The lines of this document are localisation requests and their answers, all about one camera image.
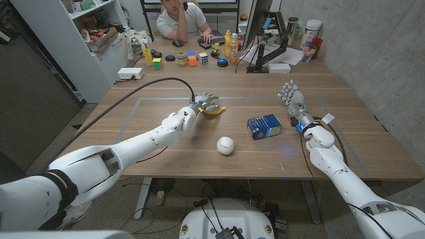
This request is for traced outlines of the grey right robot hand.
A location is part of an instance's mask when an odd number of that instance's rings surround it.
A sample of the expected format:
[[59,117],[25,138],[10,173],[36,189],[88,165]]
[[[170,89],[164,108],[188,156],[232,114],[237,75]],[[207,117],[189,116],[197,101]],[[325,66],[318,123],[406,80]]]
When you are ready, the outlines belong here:
[[305,106],[304,96],[293,80],[282,86],[282,93],[279,93],[278,97],[287,106],[289,115],[295,117],[300,123],[309,125],[314,122],[312,115]]

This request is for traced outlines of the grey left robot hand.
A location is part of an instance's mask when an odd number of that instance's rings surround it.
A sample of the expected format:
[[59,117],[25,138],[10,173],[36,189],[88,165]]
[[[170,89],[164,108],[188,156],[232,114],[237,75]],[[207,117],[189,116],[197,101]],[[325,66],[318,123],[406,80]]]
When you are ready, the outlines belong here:
[[204,112],[206,114],[216,115],[222,111],[221,106],[215,102],[217,99],[219,99],[218,96],[208,92],[203,92],[195,96],[193,103],[196,105],[198,111]]

